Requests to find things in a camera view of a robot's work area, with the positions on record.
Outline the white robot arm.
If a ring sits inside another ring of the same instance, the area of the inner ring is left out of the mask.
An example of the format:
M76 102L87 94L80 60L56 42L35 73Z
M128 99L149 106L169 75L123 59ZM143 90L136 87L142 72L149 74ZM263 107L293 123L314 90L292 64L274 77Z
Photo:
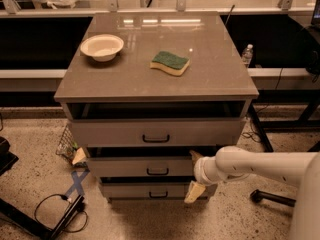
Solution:
M298 188L289 240L320 240L320 153L249 152L236 146L219 149L215 156L191 151L194 177L185 197L193 203L207 187L249 174Z

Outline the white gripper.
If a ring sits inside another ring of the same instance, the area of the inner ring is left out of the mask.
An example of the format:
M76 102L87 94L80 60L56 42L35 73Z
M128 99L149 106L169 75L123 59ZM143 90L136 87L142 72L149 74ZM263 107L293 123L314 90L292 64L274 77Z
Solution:
M215 157L203 157L202 154L190 150L192 161L195 163L194 176L196 181L191 181L184 202L194 203L211 186L227 179L227 174L221 171Z

